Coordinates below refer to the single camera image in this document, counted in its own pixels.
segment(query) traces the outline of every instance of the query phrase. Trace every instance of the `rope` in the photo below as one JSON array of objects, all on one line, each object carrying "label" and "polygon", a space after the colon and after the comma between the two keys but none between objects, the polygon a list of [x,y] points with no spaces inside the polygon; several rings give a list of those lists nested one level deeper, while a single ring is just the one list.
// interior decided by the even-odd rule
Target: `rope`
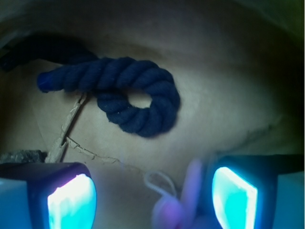
[{"label": "rope", "polygon": [[[164,180],[167,181],[167,183],[169,184],[169,186],[171,187],[172,190],[172,195],[169,194],[167,191],[165,191],[164,189],[162,189],[159,186],[156,186],[155,184],[153,184],[152,182],[149,181],[149,178],[152,175],[159,175],[160,177],[162,177]],[[145,173],[144,175],[144,183],[145,185],[156,191],[157,193],[159,193],[161,196],[173,196],[173,197],[177,197],[177,191],[175,189],[175,185],[173,184],[173,181],[164,173],[160,172],[160,171],[148,171],[147,173]]]},{"label": "rope", "polygon": [[[42,58],[72,64],[41,73],[37,79],[41,91],[92,92],[97,97],[98,107],[107,114],[110,122],[118,124],[125,132],[142,137],[165,133],[173,127],[180,97],[173,76],[165,69],[151,61],[136,61],[130,57],[98,59],[76,43],[61,42],[60,39],[53,42],[44,37],[42,41],[40,39],[34,37],[34,42],[31,39],[24,42],[33,47],[40,41],[31,51],[34,54],[29,59]],[[0,59],[2,69],[9,71],[18,64],[29,61],[23,53],[29,48],[25,48],[24,44],[17,45],[16,51],[13,48]],[[68,54],[59,57],[66,49]],[[150,107],[142,109],[132,106],[120,92],[126,88],[140,89],[149,94],[152,98]]]}]

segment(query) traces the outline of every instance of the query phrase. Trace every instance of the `navy blue rope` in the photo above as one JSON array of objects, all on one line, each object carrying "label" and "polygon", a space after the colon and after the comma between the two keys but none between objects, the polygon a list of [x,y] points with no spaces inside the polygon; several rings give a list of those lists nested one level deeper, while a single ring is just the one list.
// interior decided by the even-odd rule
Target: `navy blue rope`
[{"label": "navy blue rope", "polygon": [[[54,91],[93,92],[98,107],[109,121],[125,132],[151,137],[169,131],[175,123],[180,97],[173,77],[151,61],[102,58],[40,75],[46,76]],[[152,97],[150,107],[132,106],[119,91],[126,88],[141,89],[149,94]]]},{"label": "navy blue rope", "polygon": [[[45,59],[66,65],[38,76],[43,92],[79,90],[92,92],[110,122],[128,133],[151,137],[169,131],[176,120],[180,97],[172,75],[151,61],[125,57],[98,57],[80,43],[56,36],[33,35],[0,58],[0,67],[10,71],[20,64]],[[141,89],[152,97],[149,108],[138,108],[120,92]]]}]

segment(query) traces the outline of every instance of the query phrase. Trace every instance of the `blue light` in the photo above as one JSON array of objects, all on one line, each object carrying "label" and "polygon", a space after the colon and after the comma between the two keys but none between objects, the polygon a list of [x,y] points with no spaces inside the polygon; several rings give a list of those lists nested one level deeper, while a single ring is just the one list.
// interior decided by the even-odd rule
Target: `blue light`
[{"label": "blue light", "polygon": [[96,189],[91,178],[77,175],[48,196],[50,229],[90,229],[96,211]]},{"label": "blue light", "polygon": [[220,167],[213,177],[213,205],[224,229],[253,229],[257,188],[227,167]]}]

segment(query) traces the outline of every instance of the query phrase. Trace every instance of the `glowing light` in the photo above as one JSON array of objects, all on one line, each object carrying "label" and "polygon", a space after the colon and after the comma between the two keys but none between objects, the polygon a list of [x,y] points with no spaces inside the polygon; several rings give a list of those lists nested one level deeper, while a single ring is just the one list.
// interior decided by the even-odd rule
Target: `glowing light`
[{"label": "glowing light", "polygon": [[218,168],[213,177],[213,205],[224,229],[253,229],[257,188],[227,167]]},{"label": "glowing light", "polygon": [[48,196],[50,229],[90,229],[96,211],[96,189],[91,178],[77,175]]}]

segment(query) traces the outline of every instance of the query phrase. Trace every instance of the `beige surface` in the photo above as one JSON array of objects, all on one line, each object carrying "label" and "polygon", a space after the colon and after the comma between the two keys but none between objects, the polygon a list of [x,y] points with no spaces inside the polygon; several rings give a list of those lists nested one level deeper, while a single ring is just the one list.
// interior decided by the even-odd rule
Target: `beige surface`
[{"label": "beige surface", "polygon": [[[149,226],[158,198],[143,186],[149,169],[166,172],[181,187],[196,156],[206,160],[233,148],[230,153],[303,153],[298,68],[304,53],[253,11],[228,1],[202,2],[42,1],[29,7],[27,26],[12,24],[76,36],[100,56],[149,59],[174,76],[182,104],[169,133],[153,139],[125,133],[93,97],[69,131],[79,147],[70,145],[64,161],[86,162],[97,183],[96,228]],[[0,72],[1,153],[50,150],[79,96],[36,88],[37,74],[55,67],[35,61]],[[147,97],[130,100],[149,105]],[[80,148],[97,156],[91,160]]]}]

